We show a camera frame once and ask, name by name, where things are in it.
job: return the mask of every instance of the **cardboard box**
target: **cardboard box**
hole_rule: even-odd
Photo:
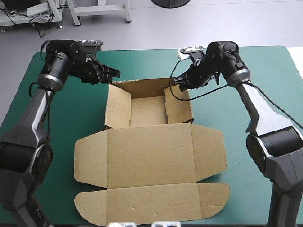
[[[90,223],[195,220],[218,213],[225,183],[197,183],[226,169],[223,134],[190,123],[108,129],[75,144],[75,179],[107,188],[80,193]]]
[[[188,91],[172,87],[174,94],[189,98]],[[175,99],[169,78],[130,80],[109,85],[106,128],[132,128],[193,121],[190,101]]]

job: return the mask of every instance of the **unfolded cardboard box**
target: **unfolded cardboard box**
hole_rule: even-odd
[[[172,87],[175,95],[188,99],[188,91]],[[113,82],[109,85],[106,128],[132,128],[193,121],[190,101],[175,99],[169,78]]]
[[[90,223],[196,220],[218,213],[225,183],[197,183],[226,169],[223,135],[190,123],[108,129],[75,144],[75,179],[106,188],[76,196]]]

